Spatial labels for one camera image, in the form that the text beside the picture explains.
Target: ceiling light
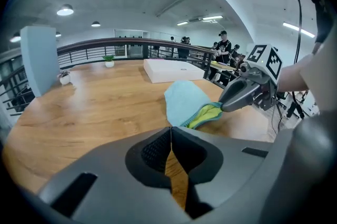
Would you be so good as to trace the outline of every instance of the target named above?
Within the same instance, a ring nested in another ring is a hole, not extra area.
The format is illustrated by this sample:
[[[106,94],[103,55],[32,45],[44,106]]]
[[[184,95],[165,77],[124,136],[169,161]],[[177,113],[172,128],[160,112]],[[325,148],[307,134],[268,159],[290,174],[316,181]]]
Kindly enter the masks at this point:
[[[202,19],[205,21],[205,20],[222,19],[222,18],[223,18],[222,16],[213,16],[213,17],[205,17]]]
[[[10,42],[19,42],[21,40],[21,37],[20,37],[20,33],[19,32],[16,32],[14,34],[14,36],[10,39]]]
[[[92,23],[91,26],[92,27],[100,27],[101,25],[100,25],[100,23],[98,21],[95,21],[95,22]]]
[[[184,24],[188,24],[188,22],[182,22],[182,23],[179,23],[177,25],[184,25]]]
[[[286,27],[289,27],[289,28],[291,28],[291,29],[294,29],[294,30],[296,30],[296,31],[300,30],[297,26],[294,26],[294,25],[291,25],[291,24],[283,23],[283,25],[286,26]],[[301,29],[301,33],[304,34],[304,35],[307,35],[307,36],[309,36],[309,37],[315,37],[314,34],[311,34],[311,33],[309,33],[308,31],[303,30],[303,29]]]
[[[69,4],[65,4],[61,7],[61,9],[56,12],[57,15],[59,16],[68,16],[72,15],[74,13],[73,7]]]

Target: railing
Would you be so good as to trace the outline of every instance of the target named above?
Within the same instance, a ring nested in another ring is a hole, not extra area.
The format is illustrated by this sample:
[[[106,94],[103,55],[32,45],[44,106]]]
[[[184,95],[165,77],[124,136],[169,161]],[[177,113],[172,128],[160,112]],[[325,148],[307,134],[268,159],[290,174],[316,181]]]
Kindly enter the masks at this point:
[[[19,116],[34,99],[23,66],[0,81],[0,98],[10,116]]]
[[[205,71],[207,77],[213,52],[199,46],[146,38],[105,38],[79,42],[57,49],[61,69],[103,61],[102,56],[115,55],[116,60],[165,58],[190,62]]]

